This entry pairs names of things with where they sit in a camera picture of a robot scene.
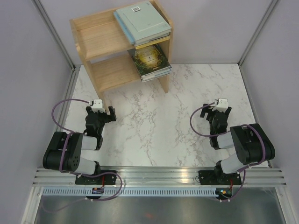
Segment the Robinson Crusoe purple book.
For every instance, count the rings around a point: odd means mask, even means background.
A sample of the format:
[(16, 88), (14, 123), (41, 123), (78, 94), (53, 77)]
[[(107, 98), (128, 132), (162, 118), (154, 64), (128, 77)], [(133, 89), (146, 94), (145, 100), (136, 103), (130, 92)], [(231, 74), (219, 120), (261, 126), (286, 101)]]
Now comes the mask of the Robinson Crusoe purple book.
[(144, 82), (148, 82), (148, 81), (151, 81), (151, 80), (155, 80), (155, 79), (158, 79), (158, 78), (161, 78), (161, 77), (165, 77), (167, 75), (169, 75), (170, 73), (165, 73), (165, 74), (161, 74), (161, 75), (158, 75), (158, 76), (154, 76), (154, 77), (151, 77), (151, 78), (141, 78), (141, 81), (144, 83)]

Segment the Wuthering Heights blue book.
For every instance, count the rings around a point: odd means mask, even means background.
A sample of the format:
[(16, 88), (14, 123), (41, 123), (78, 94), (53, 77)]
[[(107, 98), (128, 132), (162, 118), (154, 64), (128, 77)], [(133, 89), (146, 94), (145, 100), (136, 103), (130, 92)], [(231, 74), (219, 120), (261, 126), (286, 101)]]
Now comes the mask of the Wuthering Heights blue book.
[(149, 80), (168, 75), (170, 72), (171, 72), (171, 70), (166, 70), (166, 71), (163, 71), (163, 72), (160, 72), (160, 73), (157, 73), (157, 74), (142, 76), (141, 81), (142, 82), (147, 82)]

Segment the teal underwater cover book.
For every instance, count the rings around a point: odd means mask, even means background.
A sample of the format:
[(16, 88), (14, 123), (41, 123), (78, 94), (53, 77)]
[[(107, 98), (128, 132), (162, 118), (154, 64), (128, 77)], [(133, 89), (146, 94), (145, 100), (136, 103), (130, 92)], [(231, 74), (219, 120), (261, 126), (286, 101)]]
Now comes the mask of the teal underwater cover book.
[(165, 68), (165, 69), (161, 69), (161, 70), (157, 70), (157, 71), (154, 71), (152, 73), (145, 74), (145, 75), (142, 75), (142, 76), (151, 75), (151, 74), (157, 74), (157, 73), (160, 73), (160, 72), (163, 72), (163, 71), (166, 71), (166, 70), (171, 70), (171, 67), (168, 67), (168, 68)]

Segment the dark green gold book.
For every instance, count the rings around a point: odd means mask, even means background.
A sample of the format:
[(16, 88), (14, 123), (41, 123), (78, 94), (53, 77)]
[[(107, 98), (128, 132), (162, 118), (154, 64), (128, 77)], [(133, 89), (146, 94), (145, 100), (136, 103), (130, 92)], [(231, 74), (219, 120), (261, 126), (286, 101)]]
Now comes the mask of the dark green gold book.
[(167, 57), (158, 44), (141, 49), (130, 49), (128, 54), (131, 56), (140, 76), (171, 69)]

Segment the yellow book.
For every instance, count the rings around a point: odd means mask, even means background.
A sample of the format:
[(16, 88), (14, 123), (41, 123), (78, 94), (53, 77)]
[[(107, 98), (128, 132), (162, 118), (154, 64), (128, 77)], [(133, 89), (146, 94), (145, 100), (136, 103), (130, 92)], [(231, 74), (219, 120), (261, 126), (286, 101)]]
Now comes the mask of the yellow book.
[(134, 47), (135, 47), (135, 49), (141, 49), (141, 48), (144, 48), (144, 47), (147, 47), (147, 46), (150, 46), (150, 45), (154, 45), (154, 44), (157, 44), (157, 43), (160, 43), (160, 42), (164, 42), (164, 41), (167, 41), (167, 40), (170, 40), (170, 35), (160, 37), (158, 39), (155, 39), (155, 40), (143, 43), (143, 44), (134, 45)]

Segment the pale green book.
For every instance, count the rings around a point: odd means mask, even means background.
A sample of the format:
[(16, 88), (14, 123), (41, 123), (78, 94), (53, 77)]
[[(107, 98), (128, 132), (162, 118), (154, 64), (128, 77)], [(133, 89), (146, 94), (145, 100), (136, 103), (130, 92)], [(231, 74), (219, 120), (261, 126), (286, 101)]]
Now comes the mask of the pale green book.
[(171, 26), (149, 1), (116, 10), (136, 41), (171, 32)]

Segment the light blue SO book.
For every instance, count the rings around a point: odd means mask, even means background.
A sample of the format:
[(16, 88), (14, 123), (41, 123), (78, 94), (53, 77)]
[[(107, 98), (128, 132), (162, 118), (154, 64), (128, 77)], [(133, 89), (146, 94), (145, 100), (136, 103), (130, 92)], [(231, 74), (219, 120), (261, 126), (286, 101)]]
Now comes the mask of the light blue SO book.
[[(130, 44), (135, 44), (136, 42), (138, 42), (134, 39), (133, 35), (130, 33), (130, 31), (128, 30), (128, 28), (126, 27), (126, 25), (124, 24), (124, 22), (122, 21), (122, 19), (120, 18), (120, 16), (118, 15), (118, 13), (116, 11), (114, 12), (114, 17), (117, 20), (118, 24), (120, 25), (123, 33), (125, 34), (126, 38), (129, 41), (129, 43)], [(145, 40), (150, 40), (150, 39), (162, 36), (162, 35), (158, 35), (158, 36), (155, 36), (155, 37), (149, 37), (149, 38), (146, 38)]]

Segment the black book with barcode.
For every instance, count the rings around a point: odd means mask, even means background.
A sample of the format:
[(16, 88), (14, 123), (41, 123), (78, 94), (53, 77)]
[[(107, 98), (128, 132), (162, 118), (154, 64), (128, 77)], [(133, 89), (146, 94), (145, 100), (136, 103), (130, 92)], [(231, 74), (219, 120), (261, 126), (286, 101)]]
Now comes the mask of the black book with barcode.
[(154, 41), (159, 41), (159, 40), (166, 40), (168, 37), (170, 37), (170, 34), (165, 34), (165, 35), (162, 35), (162, 36), (159, 36), (159, 37), (156, 37), (156, 38), (153, 38), (153, 39), (150, 39), (150, 40), (145, 40), (145, 41), (138, 41), (136, 42), (134, 45), (135, 46), (138, 46), (138, 45), (142, 45), (142, 44), (146, 44), (146, 43), (149, 43), (149, 42), (154, 42)]

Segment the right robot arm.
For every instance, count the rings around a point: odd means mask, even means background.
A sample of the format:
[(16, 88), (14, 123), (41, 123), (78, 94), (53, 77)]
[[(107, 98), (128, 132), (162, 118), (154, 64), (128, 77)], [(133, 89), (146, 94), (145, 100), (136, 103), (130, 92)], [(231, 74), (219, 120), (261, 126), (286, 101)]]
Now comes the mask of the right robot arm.
[(230, 179), (230, 174), (242, 172), (251, 166), (275, 158), (275, 148), (258, 123), (228, 127), (231, 107), (225, 110), (203, 104), (200, 117), (209, 122), (209, 141), (215, 150), (234, 148), (235, 153), (220, 160), (214, 167), (213, 177), (223, 184)]

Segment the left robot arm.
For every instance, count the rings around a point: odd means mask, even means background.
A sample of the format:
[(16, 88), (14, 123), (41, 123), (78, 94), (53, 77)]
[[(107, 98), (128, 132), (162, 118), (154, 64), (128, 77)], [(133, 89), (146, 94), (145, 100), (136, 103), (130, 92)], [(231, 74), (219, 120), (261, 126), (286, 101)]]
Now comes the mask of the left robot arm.
[(109, 114), (86, 107), (83, 133), (54, 132), (43, 156), (43, 167), (62, 173), (82, 174), (91, 184), (98, 184), (102, 180), (99, 162), (85, 159), (81, 153), (100, 150), (105, 124), (116, 121), (115, 109), (112, 106), (108, 109)]

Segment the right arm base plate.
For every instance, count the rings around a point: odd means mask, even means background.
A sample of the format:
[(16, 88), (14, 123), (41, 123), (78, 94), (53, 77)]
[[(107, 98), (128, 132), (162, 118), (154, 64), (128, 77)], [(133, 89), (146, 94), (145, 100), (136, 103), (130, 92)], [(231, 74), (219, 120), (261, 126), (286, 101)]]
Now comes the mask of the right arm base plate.
[(219, 174), (217, 175), (213, 170), (198, 171), (199, 182), (201, 185), (226, 186), (226, 185), (241, 185), (241, 176), (237, 173), (233, 174)]

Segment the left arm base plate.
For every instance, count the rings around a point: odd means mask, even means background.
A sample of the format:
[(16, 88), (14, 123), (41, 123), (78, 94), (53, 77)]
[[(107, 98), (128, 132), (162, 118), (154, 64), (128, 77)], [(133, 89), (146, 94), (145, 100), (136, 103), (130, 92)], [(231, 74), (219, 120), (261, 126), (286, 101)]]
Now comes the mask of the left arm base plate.
[(100, 185), (100, 186), (115, 185), (117, 179), (116, 170), (102, 170), (100, 173), (101, 174), (105, 173), (105, 174), (100, 177), (86, 177), (86, 176), (78, 177), (77, 176), (75, 180), (75, 184), (76, 185)]

